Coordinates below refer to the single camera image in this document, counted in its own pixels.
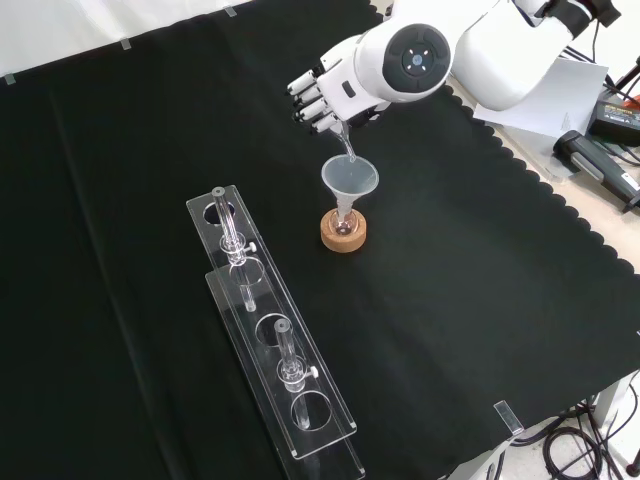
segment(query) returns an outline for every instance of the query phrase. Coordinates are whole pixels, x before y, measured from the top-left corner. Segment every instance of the acrylic stand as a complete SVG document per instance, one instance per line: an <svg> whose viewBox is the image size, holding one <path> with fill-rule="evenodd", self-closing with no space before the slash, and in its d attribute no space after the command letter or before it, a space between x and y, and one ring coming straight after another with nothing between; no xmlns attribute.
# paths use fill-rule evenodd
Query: acrylic stand
<svg viewBox="0 0 640 480"><path fill-rule="evenodd" d="M234 186L187 202L207 283L287 476L355 480L356 424Z"/></svg>

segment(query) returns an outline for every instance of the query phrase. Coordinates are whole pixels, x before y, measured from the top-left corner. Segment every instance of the electronic device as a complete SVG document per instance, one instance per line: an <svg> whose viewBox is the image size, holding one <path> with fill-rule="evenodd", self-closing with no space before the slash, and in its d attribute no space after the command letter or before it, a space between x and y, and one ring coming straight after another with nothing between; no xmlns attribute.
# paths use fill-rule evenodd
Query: electronic device
<svg viewBox="0 0 640 480"><path fill-rule="evenodd" d="M560 137L553 150L568 167L588 173L622 200L625 203L624 213L640 202L638 182L600 147L575 130Z"/></svg>
<svg viewBox="0 0 640 480"><path fill-rule="evenodd" d="M640 146L640 109L599 101L593 111L589 133L609 143Z"/></svg>

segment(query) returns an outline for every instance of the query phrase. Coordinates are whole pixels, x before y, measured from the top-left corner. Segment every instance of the white paper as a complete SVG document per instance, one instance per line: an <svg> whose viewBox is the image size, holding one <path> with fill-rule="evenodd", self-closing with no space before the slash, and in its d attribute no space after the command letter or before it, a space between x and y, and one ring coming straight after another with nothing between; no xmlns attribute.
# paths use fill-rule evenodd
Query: white paper
<svg viewBox="0 0 640 480"><path fill-rule="evenodd" d="M608 70L601 65L558 58L520 104L503 112L478 105L474 117L555 139L569 130L584 134Z"/></svg>

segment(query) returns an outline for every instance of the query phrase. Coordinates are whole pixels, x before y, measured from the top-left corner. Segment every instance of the power adapter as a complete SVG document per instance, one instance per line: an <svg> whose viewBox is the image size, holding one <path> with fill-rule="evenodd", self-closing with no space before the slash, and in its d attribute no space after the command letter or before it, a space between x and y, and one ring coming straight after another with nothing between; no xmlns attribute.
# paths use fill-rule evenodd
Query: power adapter
<svg viewBox="0 0 640 480"><path fill-rule="evenodd" d="M589 133L608 143L640 146L640 110L605 101L596 103Z"/></svg>

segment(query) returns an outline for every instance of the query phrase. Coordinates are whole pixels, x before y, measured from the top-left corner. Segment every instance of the table leg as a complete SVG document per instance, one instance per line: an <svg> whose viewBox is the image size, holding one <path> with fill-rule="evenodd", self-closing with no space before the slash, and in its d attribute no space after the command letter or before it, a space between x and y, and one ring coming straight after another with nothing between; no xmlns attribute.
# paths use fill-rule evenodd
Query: table leg
<svg viewBox="0 0 640 480"><path fill-rule="evenodd" d="M479 478L489 465L498 463L498 458L511 444L511 440L503 442L498 448L493 451L485 452L482 455L474 458L470 462L458 465L447 480L475 480Z"/></svg>
<svg viewBox="0 0 640 480"><path fill-rule="evenodd" d="M631 383L633 375L633 373L627 375L622 380L617 381L607 389L600 392L596 403L596 409L593 412L596 423L600 428L602 428L608 420L611 420L618 411L618 408L620 408L620 401L624 398L624 394L629 388L629 383Z"/></svg>

